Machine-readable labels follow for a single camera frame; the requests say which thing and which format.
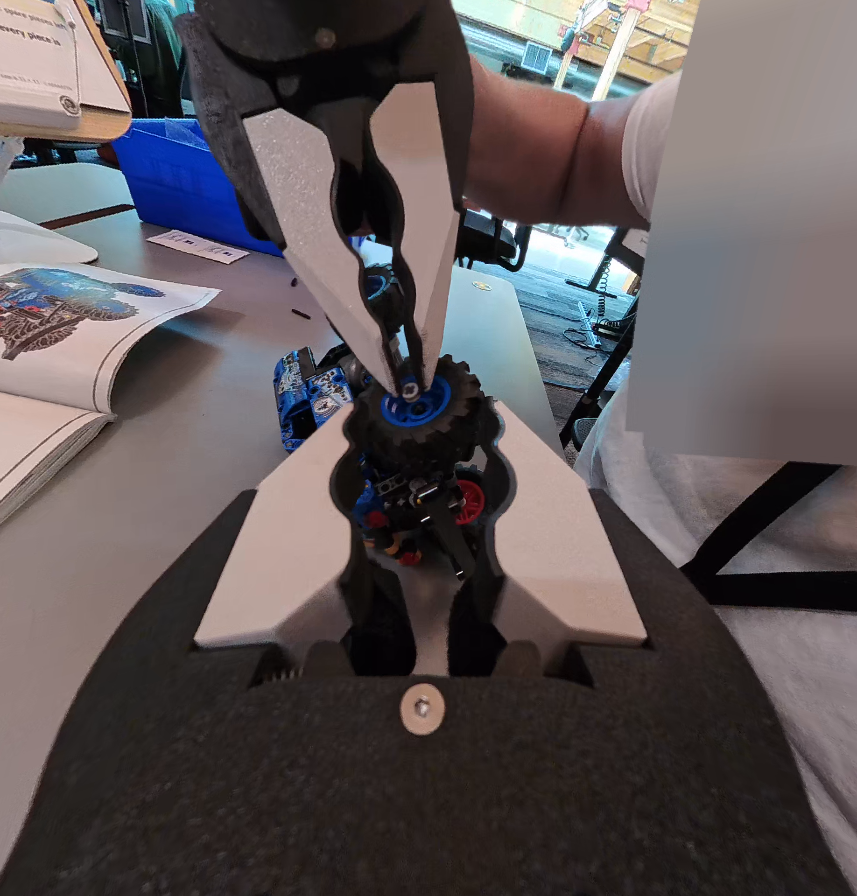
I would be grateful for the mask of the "person in white shirt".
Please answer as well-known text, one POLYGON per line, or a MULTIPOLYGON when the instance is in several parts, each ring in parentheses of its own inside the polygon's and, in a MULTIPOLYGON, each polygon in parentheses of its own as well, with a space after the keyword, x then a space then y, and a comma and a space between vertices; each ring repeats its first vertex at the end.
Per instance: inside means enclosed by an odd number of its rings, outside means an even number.
MULTIPOLYGON (((576 462, 675 565, 765 484, 778 463, 665 454, 629 432, 629 379, 602 411, 576 462)), ((728 574, 857 574, 857 468, 829 476, 727 565, 728 574)), ((789 736, 815 817, 857 894, 857 614, 718 611, 754 667, 789 736)))

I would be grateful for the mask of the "wooden frame structure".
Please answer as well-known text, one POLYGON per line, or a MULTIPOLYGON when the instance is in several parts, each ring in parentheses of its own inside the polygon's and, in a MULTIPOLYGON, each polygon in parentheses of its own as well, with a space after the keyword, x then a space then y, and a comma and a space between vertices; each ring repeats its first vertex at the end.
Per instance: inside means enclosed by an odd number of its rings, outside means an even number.
POLYGON ((590 63, 593 99, 610 95, 617 76, 653 84, 680 71, 686 59, 697 1, 583 2, 562 37, 553 88, 563 91, 569 70, 590 63))

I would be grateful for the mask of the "white sticker sheet strip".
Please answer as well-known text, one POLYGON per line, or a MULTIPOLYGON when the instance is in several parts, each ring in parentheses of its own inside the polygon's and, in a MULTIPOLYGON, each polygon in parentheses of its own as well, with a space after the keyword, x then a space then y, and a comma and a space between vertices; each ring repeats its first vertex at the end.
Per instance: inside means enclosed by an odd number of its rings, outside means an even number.
POLYGON ((230 265, 249 255, 248 251, 197 237, 181 230, 166 230, 148 237, 147 242, 195 257, 230 265))

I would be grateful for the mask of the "black office chair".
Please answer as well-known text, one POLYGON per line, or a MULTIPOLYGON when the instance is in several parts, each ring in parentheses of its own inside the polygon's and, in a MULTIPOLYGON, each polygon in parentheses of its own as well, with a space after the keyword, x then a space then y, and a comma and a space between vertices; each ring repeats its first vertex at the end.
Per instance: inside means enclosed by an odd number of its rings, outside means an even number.
POLYGON ((464 210, 457 232, 455 259, 461 267, 467 262, 468 269, 478 262, 518 273, 524 266, 533 229, 530 225, 517 225, 511 231, 501 218, 464 210))

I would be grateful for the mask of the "white printed sheet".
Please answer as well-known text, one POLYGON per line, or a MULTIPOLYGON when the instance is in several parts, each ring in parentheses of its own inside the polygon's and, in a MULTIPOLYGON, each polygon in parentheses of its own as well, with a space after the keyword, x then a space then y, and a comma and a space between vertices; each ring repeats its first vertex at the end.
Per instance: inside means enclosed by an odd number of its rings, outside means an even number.
POLYGON ((130 116, 86 2, 0 1, 0 133, 109 140, 130 116))

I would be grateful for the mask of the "blue plastic bin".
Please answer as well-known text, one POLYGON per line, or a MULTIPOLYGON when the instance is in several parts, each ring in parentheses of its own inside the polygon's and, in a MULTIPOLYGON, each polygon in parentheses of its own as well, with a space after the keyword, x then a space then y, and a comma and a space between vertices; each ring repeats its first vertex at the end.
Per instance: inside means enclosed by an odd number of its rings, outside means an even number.
POLYGON ((134 120, 114 145, 143 221, 244 250, 286 248, 254 153, 236 112, 134 120))

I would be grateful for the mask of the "person's right forearm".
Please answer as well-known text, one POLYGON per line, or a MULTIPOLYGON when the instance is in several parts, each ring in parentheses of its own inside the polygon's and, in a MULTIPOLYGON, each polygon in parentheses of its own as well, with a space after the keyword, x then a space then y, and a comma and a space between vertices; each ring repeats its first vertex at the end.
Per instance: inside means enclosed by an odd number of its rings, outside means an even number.
POLYGON ((473 56, 469 62, 469 207, 524 225, 648 225, 622 166, 625 125, 640 94, 585 102, 492 73, 473 56))

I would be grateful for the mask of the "black desk frame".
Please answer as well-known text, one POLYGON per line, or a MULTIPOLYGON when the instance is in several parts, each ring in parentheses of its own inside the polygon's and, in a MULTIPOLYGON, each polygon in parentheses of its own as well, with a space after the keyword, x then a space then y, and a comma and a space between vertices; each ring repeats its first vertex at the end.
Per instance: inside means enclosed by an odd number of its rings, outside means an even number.
POLYGON ((579 392, 579 397, 565 425, 559 433, 559 441, 563 448, 571 443, 579 451, 590 433, 595 421, 602 414, 600 398, 609 387, 612 377, 631 351, 635 339, 636 309, 638 299, 634 301, 623 318, 626 321, 621 338, 595 376, 590 387, 579 392))

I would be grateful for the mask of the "blue lego monster truck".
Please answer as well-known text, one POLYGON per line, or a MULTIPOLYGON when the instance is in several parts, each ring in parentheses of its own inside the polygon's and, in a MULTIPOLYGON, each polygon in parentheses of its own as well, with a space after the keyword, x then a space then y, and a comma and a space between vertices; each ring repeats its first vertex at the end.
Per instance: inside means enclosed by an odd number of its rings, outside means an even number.
POLYGON ((372 381, 346 342, 319 361, 309 347, 281 357, 273 386, 283 448, 295 452, 339 409, 363 407, 367 431, 356 444, 364 489, 352 509, 363 542, 400 566, 417 565, 423 545, 433 543, 464 581, 476 570, 491 510, 483 472, 467 465, 487 407, 479 379, 445 355, 418 393, 404 362, 401 384, 409 397, 372 381))

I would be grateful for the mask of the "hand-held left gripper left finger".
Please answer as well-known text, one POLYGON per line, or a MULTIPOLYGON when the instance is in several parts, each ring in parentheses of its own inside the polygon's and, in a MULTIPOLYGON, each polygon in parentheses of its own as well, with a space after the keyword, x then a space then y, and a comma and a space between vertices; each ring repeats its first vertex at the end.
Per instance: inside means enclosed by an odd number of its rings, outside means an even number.
POLYGON ((407 676, 416 644, 398 576, 353 518, 363 413, 336 413, 259 485, 195 635, 200 649, 277 644, 302 665, 342 644, 354 671, 407 676))

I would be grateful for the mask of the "open instruction booklet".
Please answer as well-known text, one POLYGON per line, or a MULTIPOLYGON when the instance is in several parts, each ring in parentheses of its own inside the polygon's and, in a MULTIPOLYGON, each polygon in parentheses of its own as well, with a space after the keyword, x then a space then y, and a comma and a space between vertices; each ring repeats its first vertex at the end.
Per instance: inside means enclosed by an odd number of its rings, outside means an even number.
POLYGON ((219 293, 89 264, 0 264, 0 525, 115 418, 133 347, 219 293))

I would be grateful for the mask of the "white book stand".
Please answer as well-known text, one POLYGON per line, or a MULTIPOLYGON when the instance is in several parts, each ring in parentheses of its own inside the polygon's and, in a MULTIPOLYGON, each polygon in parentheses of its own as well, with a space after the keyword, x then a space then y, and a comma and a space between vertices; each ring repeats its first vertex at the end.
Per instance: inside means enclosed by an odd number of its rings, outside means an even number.
MULTIPOLYGON (((5 180, 14 159, 21 153, 24 148, 24 143, 28 139, 80 143, 109 142, 117 139, 126 132, 129 128, 131 118, 132 115, 126 123, 124 132, 109 140, 83 139, 78 135, 70 137, 53 133, 45 136, 23 136, 0 133, 0 186, 5 180)), ((91 247, 76 242, 70 238, 60 236, 55 232, 46 230, 39 225, 18 218, 7 212, 0 211, 0 263, 89 263, 94 261, 97 256, 98 252, 91 247)))

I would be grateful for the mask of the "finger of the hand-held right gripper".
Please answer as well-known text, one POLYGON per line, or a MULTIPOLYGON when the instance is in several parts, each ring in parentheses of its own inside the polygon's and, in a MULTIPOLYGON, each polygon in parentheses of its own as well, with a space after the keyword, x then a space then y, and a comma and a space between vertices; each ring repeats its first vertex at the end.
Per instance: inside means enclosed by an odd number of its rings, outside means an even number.
POLYGON ((282 108, 245 118, 243 128, 295 273, 367 372, 397 394, 386 338, 364 297, 363 263, 334 215, 326 134, 282 108))
POLYGON ((412 373, 431 383, 445 332, 459 213, 433 83, 396 84, 368 123, 367 160, 385 193, 394 268, 412 304, 412 373))

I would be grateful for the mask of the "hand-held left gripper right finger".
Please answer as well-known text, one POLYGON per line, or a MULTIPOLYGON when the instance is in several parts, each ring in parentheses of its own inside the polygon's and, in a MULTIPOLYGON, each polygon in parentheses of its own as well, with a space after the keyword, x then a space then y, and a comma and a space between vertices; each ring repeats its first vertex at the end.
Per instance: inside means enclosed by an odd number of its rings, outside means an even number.
POLYGON ((479 411, 485 457, 475 571, 448 624, 448 674, 486 677, 509 644, 526 643, 541 673, 573 645, 629 649, 647 641, 588 487, 502 401, 479 411))

